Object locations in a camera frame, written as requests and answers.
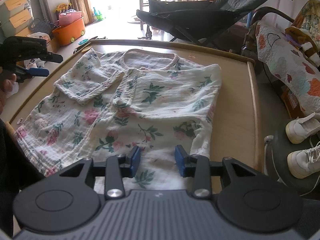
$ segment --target hand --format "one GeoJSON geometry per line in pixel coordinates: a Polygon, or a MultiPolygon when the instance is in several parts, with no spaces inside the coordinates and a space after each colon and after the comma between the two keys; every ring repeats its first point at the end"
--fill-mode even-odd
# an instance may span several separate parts
{"type": "Polygon", "coordinates": [[[7,101],[7,92],[11,92],[13,89],[13,84],[17,80],[17,76],[12,74],[10,79],[5,79],[3,81],[3,89],[0,89],[0,114],[2,114],[4,105],[7,101]]]}

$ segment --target stuffed toy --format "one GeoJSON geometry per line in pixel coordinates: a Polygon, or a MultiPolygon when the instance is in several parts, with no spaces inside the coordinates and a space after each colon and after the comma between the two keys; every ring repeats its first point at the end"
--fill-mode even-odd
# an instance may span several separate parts
{"type": "Polygon", "coordinates": [[[311,38],[310,33],[305,29],[298,29],[294,26],[286,28],[286,37],[294,46],[301,48],[307,58],[309,58],[315,66],[320,66],[319,49],[311,38]]]}

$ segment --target floral blanket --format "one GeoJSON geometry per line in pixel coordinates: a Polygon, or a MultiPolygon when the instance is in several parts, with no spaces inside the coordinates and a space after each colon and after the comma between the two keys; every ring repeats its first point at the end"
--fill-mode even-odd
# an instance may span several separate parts
{"type": "Polygon", "coordinates": [[[263,21],[255,28],[258,59],[297,97],[305,115],[320,113],[320,72],[280,30],[263,21]]]}
{"type": "Polygon", "coordinates": [[[308,30],[320,48],[320,1],[309,0],[302,7],[292,26],[308,30]]]}

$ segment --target pink basket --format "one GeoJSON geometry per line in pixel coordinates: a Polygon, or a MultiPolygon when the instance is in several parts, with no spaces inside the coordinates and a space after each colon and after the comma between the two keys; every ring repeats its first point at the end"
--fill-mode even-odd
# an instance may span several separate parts
{"type": "Polygon", "coordinates": [[[82,11],[59,14],[59,24],[65,27],[81,18],[82,11]]]}

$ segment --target person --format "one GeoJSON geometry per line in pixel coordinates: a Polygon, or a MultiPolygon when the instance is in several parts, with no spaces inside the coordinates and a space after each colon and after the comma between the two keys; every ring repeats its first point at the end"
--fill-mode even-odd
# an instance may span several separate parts
{"type": "MultiPolygon", "coordinates": [[[[0,85],[0,114],[7,101],[7,93],[13,89],[17,77],[12,74],[10,79],[0,85]]],[[[19,190],[29,186],[43,175],[26,159],[22,150],[9,136],[4,122],[0,119],[0,229],[8,236],[13,236],[12,202],[19,190]]]]}

